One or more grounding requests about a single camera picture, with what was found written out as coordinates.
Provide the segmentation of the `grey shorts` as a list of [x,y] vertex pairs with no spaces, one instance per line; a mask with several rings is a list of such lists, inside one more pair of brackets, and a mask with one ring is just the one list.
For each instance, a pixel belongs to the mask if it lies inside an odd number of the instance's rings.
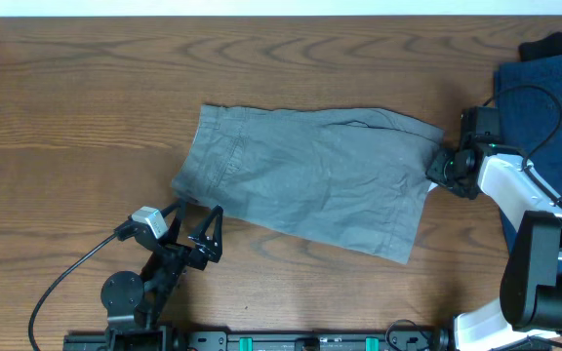
[[403,264],[442,140],[441,129],[380,108],[205,105],[172,186],[228,216]]

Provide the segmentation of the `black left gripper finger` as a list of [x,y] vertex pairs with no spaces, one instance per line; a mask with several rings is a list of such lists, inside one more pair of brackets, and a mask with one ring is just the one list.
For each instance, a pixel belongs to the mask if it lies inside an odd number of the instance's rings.
[[213,207],[188,238],[198,250],[221,250],[222,220],[223,208],[221,206]]
[[173,220],[168,227],[167,233],[162,237],[160,242],[162,244],[174,244],[180,234],[181,224],[184,220],[186,213],[187,202],[183,199],[178,199],[173,204],[161,211],[161,215],[167,219],[170,214],[173,214]]

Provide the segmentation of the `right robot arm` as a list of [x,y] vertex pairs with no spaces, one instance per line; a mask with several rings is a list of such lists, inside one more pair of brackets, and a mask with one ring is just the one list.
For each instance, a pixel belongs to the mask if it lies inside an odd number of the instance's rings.
[[453,194],[491,198],[516,229],[497,300],[454,320],[452,350],[562,348],[562,200],[519,149],[442,148],[426,176]]

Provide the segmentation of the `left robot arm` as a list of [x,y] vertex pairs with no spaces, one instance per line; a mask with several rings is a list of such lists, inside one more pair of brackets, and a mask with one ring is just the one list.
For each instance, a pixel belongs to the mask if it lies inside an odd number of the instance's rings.
[[107,313],[107,350],[185,350],[176,331],[159,324],[169,297],[187,269],[204,270],[222,255],[223,208],[215,206],[188,235],[192,247],[177,242],[187,202],[164,210],[142,207],[115,230],[151,252],[141,272],[119,271],[103,284],[100,299]]

